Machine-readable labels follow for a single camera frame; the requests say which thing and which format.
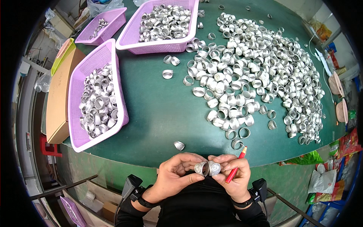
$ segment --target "cardboard box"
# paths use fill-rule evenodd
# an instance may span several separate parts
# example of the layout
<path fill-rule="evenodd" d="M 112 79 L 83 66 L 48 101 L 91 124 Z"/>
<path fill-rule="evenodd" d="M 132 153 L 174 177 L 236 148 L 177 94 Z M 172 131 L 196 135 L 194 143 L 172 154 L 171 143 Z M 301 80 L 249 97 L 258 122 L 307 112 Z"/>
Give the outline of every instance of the cardboard box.
<path fill-rule="evenodd" d="M 50 82 L 46 108 L 46 138 L 48 143 L 60 144 L 69 137 L 68 87 L 74 68 L 86 55 L 75 48 L 62 62 Z"/>
<path fill-rule="evenodd" d="M 116 208 L 117 208 L 116 205 L 113 205 L 110 202 L 105 202 L 102 207 L 103 217 L 109 220 L 110 222 L 113 222 Z"/>

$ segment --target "black cable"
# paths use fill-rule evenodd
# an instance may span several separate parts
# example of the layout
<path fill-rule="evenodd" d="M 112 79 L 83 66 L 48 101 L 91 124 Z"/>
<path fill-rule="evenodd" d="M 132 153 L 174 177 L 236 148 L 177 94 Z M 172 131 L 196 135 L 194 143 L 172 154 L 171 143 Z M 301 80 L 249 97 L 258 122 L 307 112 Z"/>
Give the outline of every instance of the black cable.
<path fill-rule="evenodd" d="M 121 199 L 120 203 L 116 207 L 115 216 L 114 216 L 114 225 L 115 226 L 116 226 L 116 216 L 117 216 L 117 212 L 118 212 L 118 209 L 120 208 L 122 202 L 123 202 L 123 198 Z"/>
<path fill-rule="evenodd" d="M 263 201 L 264 207 L 265 207 L 265 211 L 266 211 L 266 219 L 269 218 L 269 213 L 267 212 L 267 207 L 266 207 L 266 203 L 265 201 Z"/>

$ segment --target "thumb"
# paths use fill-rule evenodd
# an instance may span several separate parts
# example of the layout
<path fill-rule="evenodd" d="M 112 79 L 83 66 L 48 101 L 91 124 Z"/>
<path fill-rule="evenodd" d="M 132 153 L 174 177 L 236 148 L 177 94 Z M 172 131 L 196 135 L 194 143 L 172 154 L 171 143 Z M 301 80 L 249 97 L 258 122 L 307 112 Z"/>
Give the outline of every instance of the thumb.
<path fill-rule="evenodd" d="M 204 180 L 204 176 L 200 175 L 198 173 L 192 173 L 189 175 L 186 175 L 184 177 L 181 177 L 179 179 L 180 185 L 183 186 L 183 188 L 187 187 L 188 185 L 191 185 L 195 182 Z"/>
<path fill-rule="evenodd" d="M 217 175 L 214 175 L 212 176 L 212 178 L 218 182 L 220 185 L 222 185 L 224 187 L 224 185 L 226 184 L 226 176 L 221 174 L 221 173 L 218 173 Z"/>

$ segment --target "plastic bottle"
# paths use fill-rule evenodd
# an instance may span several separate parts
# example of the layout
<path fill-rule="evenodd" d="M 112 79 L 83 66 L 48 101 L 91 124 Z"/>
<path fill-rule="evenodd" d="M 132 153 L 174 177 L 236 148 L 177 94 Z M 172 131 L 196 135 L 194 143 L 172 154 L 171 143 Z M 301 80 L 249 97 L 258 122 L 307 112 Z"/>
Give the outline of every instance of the plastic bottle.
<path fill-rule="evenodd" d="M 328 68 L 329 68 L 331 73 L 334 73 L 335 72 L 335 67 L 334 67 L 333 60 L 331 59 L 330 54 L 326 50 L 324 50 L 324 53 L 325 53 L 326 64 L 328 65 Z"/>

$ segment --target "green work surface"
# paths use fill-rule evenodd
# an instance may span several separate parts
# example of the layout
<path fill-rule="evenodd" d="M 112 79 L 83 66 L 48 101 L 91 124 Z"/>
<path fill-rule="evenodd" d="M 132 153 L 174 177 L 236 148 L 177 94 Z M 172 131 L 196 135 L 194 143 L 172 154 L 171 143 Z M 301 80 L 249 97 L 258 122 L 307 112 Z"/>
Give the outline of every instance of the green work surface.
<path fill-rule="evenodd" d="M 137 7 L 131 0 L 124 2 L 127 7 L 126 19 L 129 21 Z M 225 10 L 218 9 L 219 4 L 224 4 Z M 247 5 L 251 6 L 250 11 L 245 10 Z M 310 39 L 304 31 L 301 18 L 276 1 L 213 0 L 210 3 L 200 3 L 199 9 L 205 10 L 205 17 L 197 19 L 198 22 L 203 23 L 204 29 L 197 29 L 196 37 L 206 41 L 207 44 L 211 42 L 217 45 L 227 44 L 227 40 L 222 38 L 222 33 L 216 25 L 217 17 L 221 12 L 233 14 L 237 19 L 263 20 L 267 29 L 275 31 L 279 27 L 284 27 L 283 36 L 298 37 L 302 47 Z M 273 19 L 267 18 L 268 13 L 273 16 Z M 123 28 L 124 26 L 114 35 L 115 39 Z M 210 32 L 216 34 L 217 38 L 214 41 L 207 39 Z M 95 46 L 77 44 L 77 48 L 88 54 Z M 179 58 L 180 64 L 178 66 L 164 64 L 163 58 L 167 54 Z M 85 152 L 133 165 L 158 167 L 160 163 L 179 153 L 173 142 L 181 141 L 185 144 L 183 152 L 194 152 L 204 156 L 210 154 L 238 156 L 240 151 L 232 149 L 231 141 L 225 137 L 225 131 L 213 126 L 205 119 L 211 110 L 207 101 L 192 94 L 192 88 L 199 86 L 199 81 L 196 81 L 193 86 L 183 84 L 183 78 L 187 75 L 187 62 L 192 60 L 195 54 L 196 52 L 134 55 L 127 50 L 117 50 L 123 95 L 130 121 L 116 135 Z M 327 145 L 344 135 L 344 124 L 336 125 L 335 106 L 322 77 L 323 66 L 315 57 L 312 59 L 321 75 L 322 88 L 326 94 L 322 98 L 326 119 L 322 120 L 324 128 L 319 134 L 321 143 L 311 142 L 309 145 L 299 145 L 297 141 L 299 133 L 298 136 L 289 139 L 283 123 L 287 111 L 282 106 L 282 100 L 277 97 L 271 104 L 266 104 L 257 95 L 256 101 L 259 101 L 261 105 L 266 104 L 269 110 L 276 111 L 277 128 L 268 129 L 270 119 L 267 115 L 257 112 L 253 114 L 255 124 L 249 127 L 251 135 L 243 139 L 244 145 L 248 146 L 245 157 L 251 166 L 294 158 Z M 162 71 L 166 69 L 174 70 L 174 75 L 169 80 L 162 77 Z M 337 96 L 333 98 L 334 101 L 339 101 Z M 64 143 L 70 146 L 69 138 Z"/>

